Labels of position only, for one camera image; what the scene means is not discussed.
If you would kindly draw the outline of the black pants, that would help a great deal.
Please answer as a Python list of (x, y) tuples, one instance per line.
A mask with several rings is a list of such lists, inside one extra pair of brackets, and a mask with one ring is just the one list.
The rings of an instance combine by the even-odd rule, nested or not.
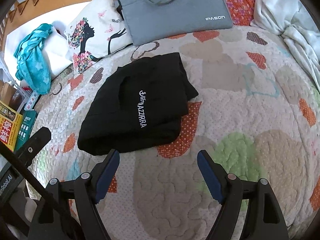
[(109, 76), (81, 124), (78, 148), (91, 155), (127, 153), (175, 141), (198, 92), (179, 53), (143, 57)]

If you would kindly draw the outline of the green book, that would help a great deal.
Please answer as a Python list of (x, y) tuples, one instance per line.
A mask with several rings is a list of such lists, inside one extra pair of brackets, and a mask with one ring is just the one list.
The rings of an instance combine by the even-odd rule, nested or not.
[(15, 150), (16, 152), (22, 145), (30, 138), (35, 120), (37, 118), (37, 112), (35, 110), (25, 111), (23, 114), (23, 120), (18, 132)]

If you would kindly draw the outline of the teal star fabric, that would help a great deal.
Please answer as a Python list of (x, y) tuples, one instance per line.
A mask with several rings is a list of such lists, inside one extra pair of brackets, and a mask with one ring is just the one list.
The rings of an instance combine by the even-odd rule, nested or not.
[(42, 54), (44, 43), (53, 26), (43, 23), (28, 34), (17, 46), (14, 57), (17, 60), (16, 78), (24, 80), (37, 94), (44, 95), (51, 88), (51, 74)]

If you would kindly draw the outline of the white printed lady pillow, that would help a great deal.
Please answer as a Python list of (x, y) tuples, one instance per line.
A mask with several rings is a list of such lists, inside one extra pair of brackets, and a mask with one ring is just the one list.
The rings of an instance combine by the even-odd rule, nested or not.
[(114, 0), (92, 0), (65, 28), (74, 71), (81, 74), (102, 58), (132, 44)]

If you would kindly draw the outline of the grey laptop bag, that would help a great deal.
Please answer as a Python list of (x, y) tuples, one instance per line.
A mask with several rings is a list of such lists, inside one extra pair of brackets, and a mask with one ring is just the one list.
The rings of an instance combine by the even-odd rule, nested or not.
[(135, 46), (233, 26), (225, 0), (118, 0)]

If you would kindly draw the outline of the white crumpled blanket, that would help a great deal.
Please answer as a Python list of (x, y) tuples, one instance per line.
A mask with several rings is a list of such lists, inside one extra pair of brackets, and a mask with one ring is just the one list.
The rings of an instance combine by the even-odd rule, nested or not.
[(255, 0), (251, 26), (280, 35), (319, 88), (319, 30), (300, 0)]

